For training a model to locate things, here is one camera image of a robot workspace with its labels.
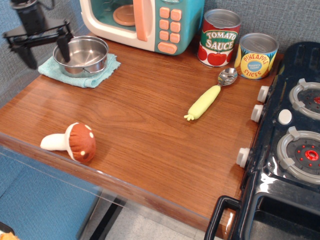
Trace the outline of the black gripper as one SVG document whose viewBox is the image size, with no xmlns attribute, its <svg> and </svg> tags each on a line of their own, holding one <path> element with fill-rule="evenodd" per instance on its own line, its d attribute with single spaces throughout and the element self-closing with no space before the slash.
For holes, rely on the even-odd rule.
<svg viewBox="0 0 320 240">
<path fill-rule="evenodd" d="M 2 35 L 11 48 L 33 70 L 38 68 L 31 47 L 56 42 L 66 63 L 70 61 L 69 42 L 73 38 L 67 19 L 52 19 L 45 16 L 43 8 L 52 10 L 55 2 L 48 7 L 38 0 L 11 0 L 10 6 L 16 11 L 21 25 Z"/>
</svg>

